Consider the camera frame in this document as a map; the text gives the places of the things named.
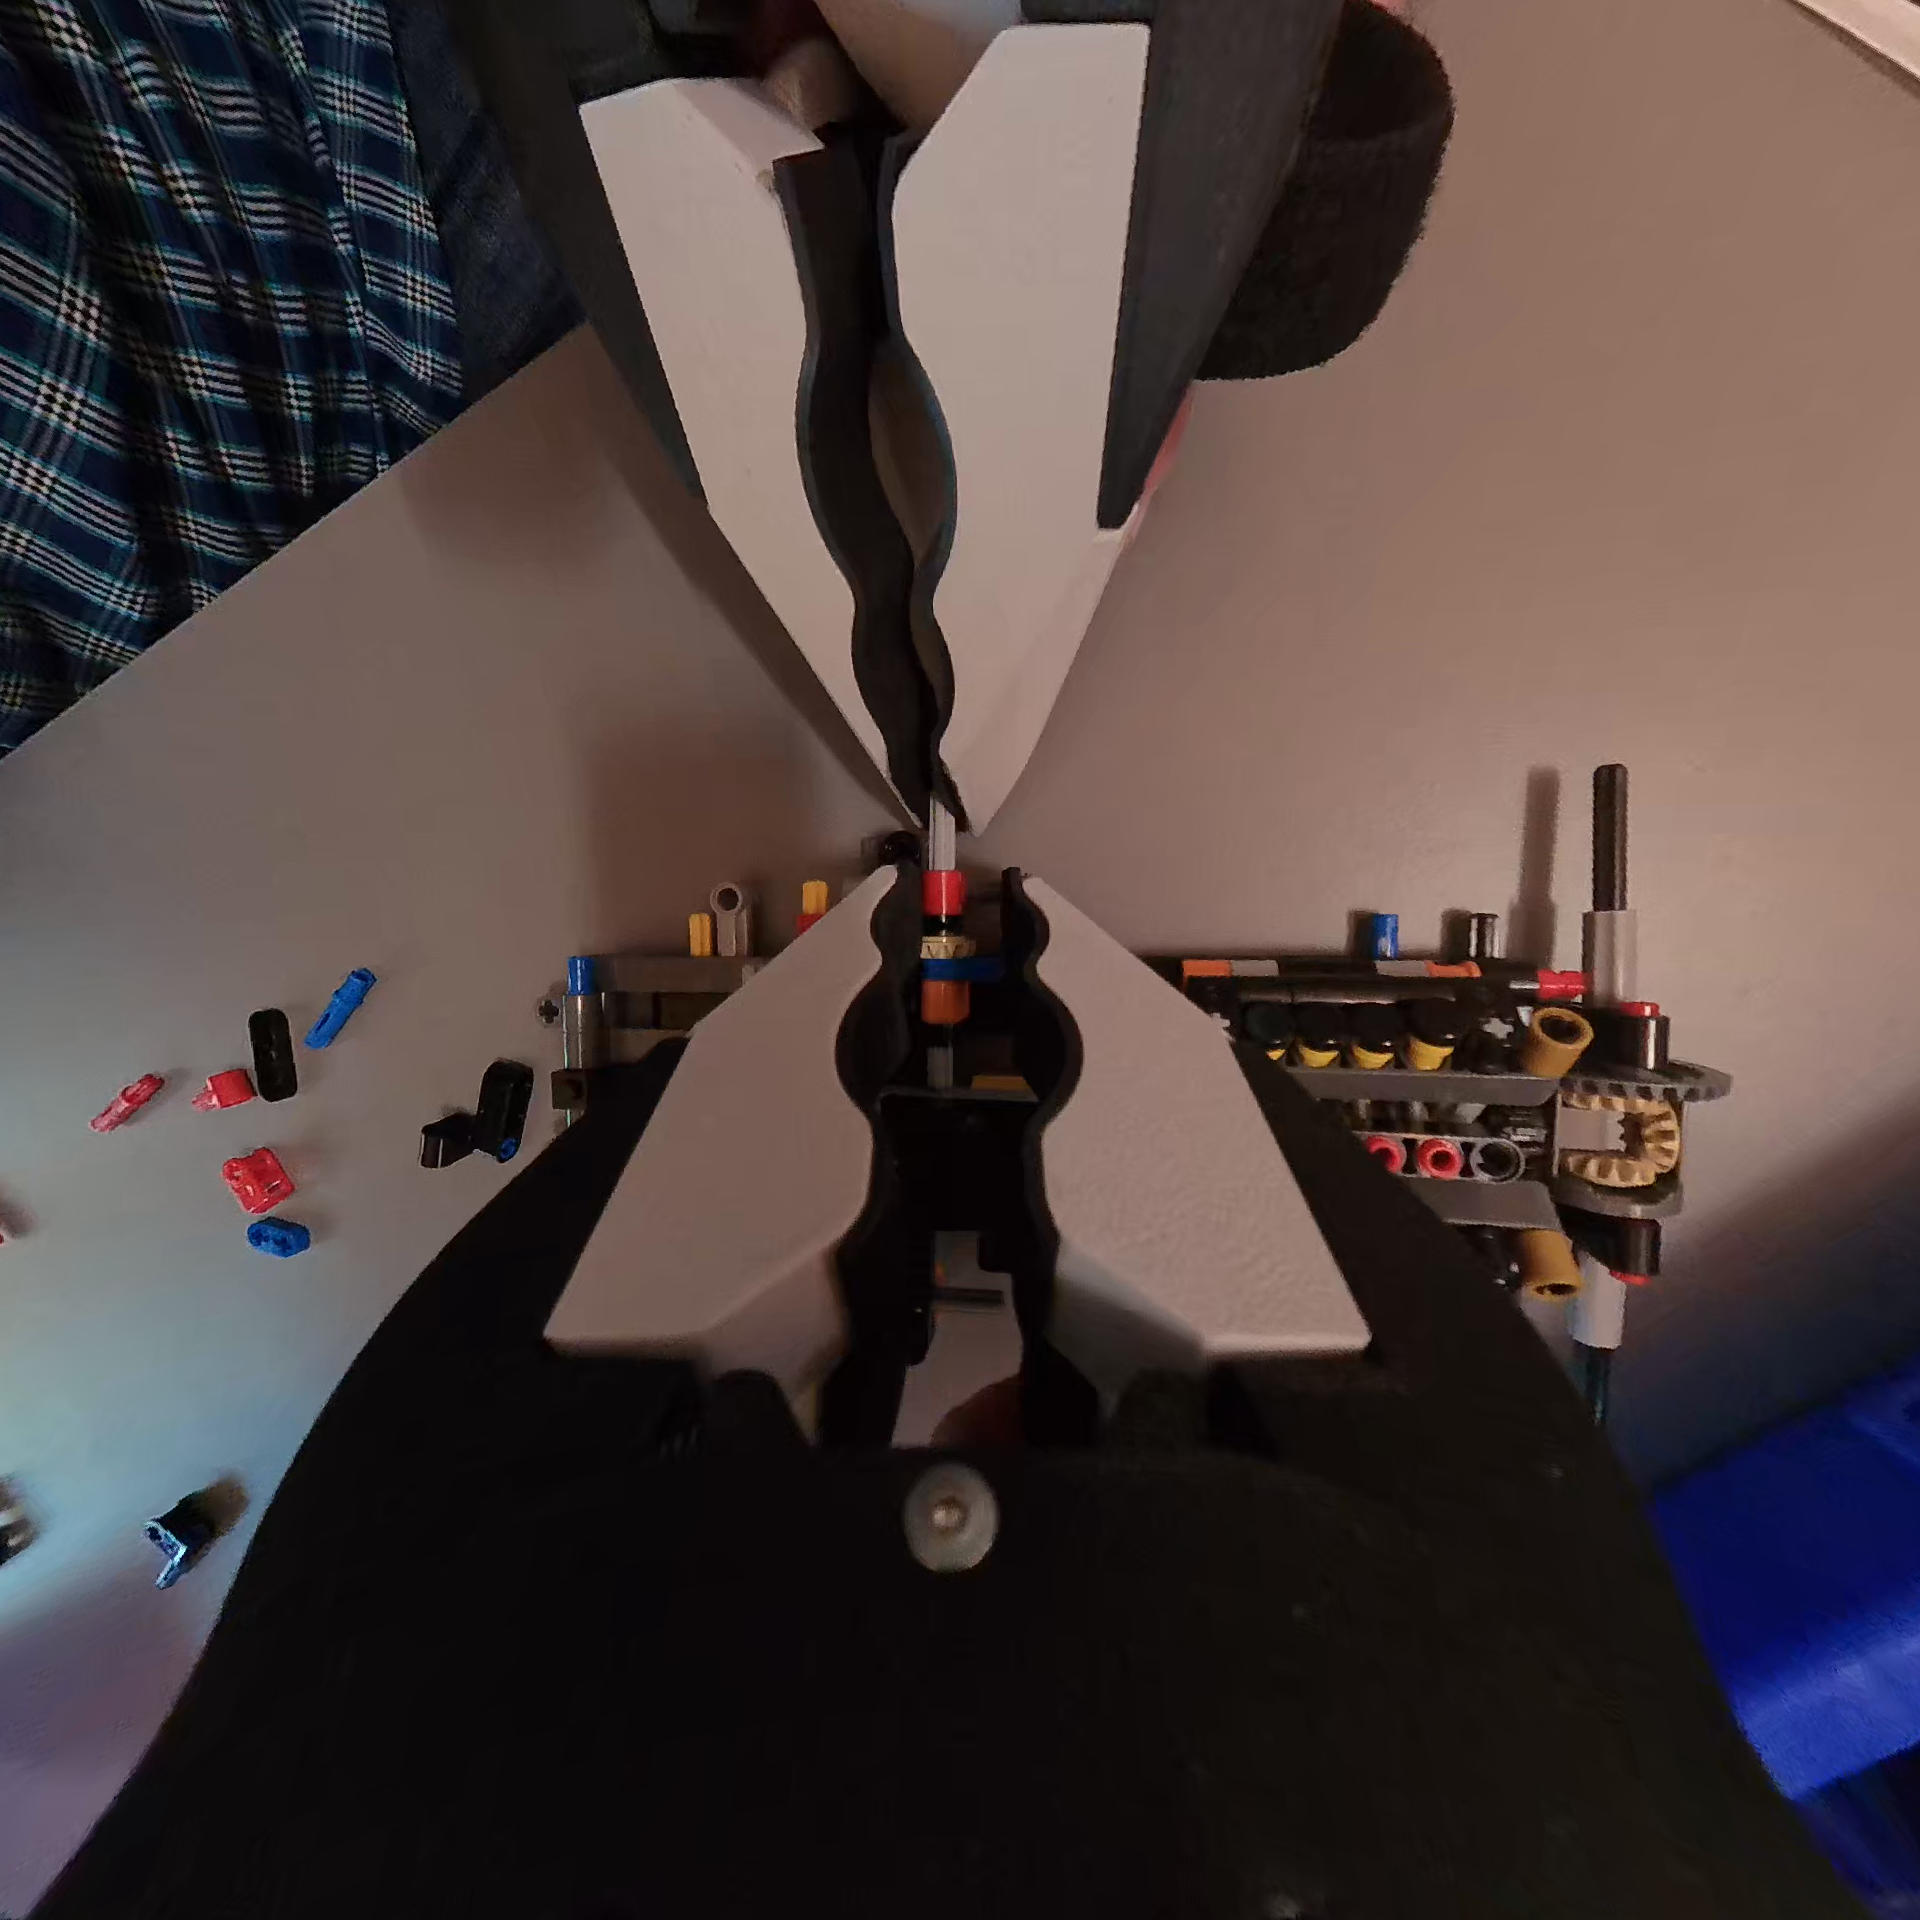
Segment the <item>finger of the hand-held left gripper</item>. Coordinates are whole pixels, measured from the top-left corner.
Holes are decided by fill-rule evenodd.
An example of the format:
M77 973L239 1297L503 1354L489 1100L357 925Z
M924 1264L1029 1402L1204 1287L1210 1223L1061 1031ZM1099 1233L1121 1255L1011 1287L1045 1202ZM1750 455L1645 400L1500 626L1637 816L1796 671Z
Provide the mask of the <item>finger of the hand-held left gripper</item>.
M916 562L879 481L876 172L746 80L581 111L708 516L910 819L932 788Z
M999 33L897 180L897 308L951 463L939 760L973 832L1030 762L1124 547L1097 498L1147 51L1140 20Z

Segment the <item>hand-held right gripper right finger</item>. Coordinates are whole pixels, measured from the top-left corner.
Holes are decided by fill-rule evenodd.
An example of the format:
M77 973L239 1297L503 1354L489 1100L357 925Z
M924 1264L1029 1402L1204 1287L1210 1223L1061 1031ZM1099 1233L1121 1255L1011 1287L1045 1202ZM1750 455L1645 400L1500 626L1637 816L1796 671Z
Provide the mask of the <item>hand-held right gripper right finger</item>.
M1146 1375L1348 1359L1369 1328L1228 1034L1055 887L1036 971L1076 1075L1041 1132L1058 1234L1046 1341L1115 1402Z

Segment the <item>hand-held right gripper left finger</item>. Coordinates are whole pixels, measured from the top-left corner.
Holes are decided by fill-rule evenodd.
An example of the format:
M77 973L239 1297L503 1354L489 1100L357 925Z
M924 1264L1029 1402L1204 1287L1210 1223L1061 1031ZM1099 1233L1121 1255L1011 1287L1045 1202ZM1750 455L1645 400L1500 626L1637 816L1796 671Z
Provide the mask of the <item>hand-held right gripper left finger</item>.
M921 873L879 869L693 1026L547 1322L557 1354L764 1375L821 1432L918 946Z

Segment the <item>multicolour lego technic assembly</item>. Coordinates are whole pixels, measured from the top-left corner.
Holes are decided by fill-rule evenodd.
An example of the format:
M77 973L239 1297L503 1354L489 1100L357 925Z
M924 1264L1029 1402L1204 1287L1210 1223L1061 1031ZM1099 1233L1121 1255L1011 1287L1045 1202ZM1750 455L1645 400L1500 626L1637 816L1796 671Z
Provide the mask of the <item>multicolour lego technic assembly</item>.
M1254 1100L1290 1082L1356 1141L1378 1168L1364 1195L1391 1185L1422 1197L1497 1287L1566 1308L1603 1423L1625 1297L1657 1279L1683 1207L1690 1108L1731 1080L1677 1061L1663 1010L1633 1000L1625 768L1597 768L1590 797L1594 909L1574 971L1505 960L1495 916L1463 922L1451 963L1399 956L1390 916L1372 920L1357 956L1140 960L1228 1034ZM873 869L918 869L918 957L905 978L914 1047L879 1092L873 1197L838 1252L852 1344L825 1385L822 1432L857 1445L897 1434L945 1312L1011 1316L1043 1425L1075 1432L1117 1402L1046 1338L1061 1244L1041 1132L1079 1043L1037 983L1029 875L971 901L953 840L935 807L924 836L885 844ZM666 1083L693 1026L773 963L735 956L746 929L740 895L719 887L689 925L691 957L566 964L561 1001L542 1008L563 1036L564 1121L586 1117L615 1066L658 1067Z

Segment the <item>black grey lego piece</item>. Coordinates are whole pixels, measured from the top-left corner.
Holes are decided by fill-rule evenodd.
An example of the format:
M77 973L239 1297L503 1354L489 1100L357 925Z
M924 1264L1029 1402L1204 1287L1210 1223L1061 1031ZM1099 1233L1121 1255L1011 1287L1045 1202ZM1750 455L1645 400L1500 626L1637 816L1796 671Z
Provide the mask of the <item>black grey lego piece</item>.
M140 1533L159 1557L153 1587L159 1594L171 1591L239 1522L247 1509L247 1485L236 1476L220 1476L143 1521Z

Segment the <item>blue plaid shirt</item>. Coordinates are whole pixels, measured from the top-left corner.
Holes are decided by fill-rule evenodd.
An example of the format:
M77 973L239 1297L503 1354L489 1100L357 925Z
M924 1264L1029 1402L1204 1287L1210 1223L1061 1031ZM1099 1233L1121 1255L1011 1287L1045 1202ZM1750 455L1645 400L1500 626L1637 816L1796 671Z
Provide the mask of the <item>blue plaid shirt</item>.
M583 323L443 4L3 4L3 749Z

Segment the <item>blue plastic bin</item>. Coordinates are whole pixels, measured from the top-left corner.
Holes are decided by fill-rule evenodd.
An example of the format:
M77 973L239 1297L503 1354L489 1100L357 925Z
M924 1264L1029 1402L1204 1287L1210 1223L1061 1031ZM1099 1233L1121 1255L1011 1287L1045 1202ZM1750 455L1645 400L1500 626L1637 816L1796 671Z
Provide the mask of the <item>blue plastic bin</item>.
M1917 1740L1917 1359L1652 1497L1723 1695L1810 1799Z

